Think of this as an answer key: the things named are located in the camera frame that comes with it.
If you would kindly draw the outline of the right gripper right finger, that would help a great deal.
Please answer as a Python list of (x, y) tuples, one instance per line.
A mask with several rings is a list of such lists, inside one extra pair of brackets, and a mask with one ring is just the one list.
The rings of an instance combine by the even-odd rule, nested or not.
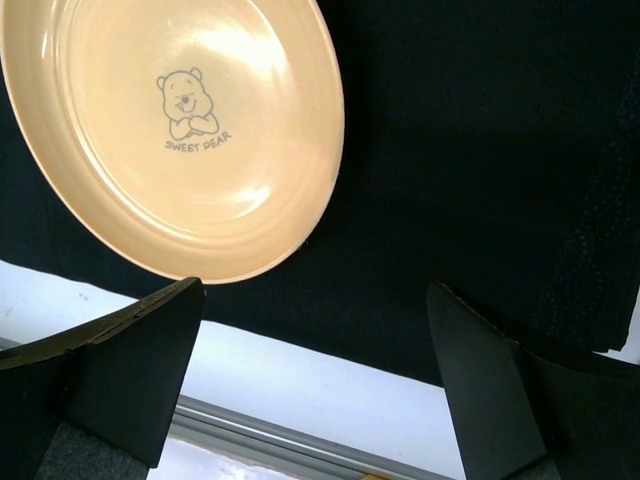
[(426, 303), (467, 478), (638, 478), (638, 366), (512, 338), (438, 281)]

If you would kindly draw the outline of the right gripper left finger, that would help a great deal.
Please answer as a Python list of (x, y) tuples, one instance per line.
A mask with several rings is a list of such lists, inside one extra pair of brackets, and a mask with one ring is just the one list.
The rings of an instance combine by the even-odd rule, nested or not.
[(159, 464), (206, 292), (173, 283), (1, 353), (4, 479), (144, 479)]

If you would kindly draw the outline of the beige plate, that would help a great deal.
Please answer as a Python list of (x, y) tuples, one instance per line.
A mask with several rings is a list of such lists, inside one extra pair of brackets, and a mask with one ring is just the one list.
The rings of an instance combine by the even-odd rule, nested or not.
[(344, 96), (314, 1), (5, 1), (1, 62), (57, 196), (149, 271), (255, 277), (329, 203)]

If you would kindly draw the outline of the black cloth placemat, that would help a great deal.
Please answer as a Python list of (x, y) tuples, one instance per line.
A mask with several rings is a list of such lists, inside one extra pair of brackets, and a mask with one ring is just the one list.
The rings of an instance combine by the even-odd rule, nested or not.
[[(639, 288), (635, 1), (314, 1), (344, 142), (329, 203), (272, 269), (206, 284), (207, 318), (439, 384), (438, 280), (510, 329), (620, 349)], [(38, 167), (1, 70), (1, 257), (141, 298)]]

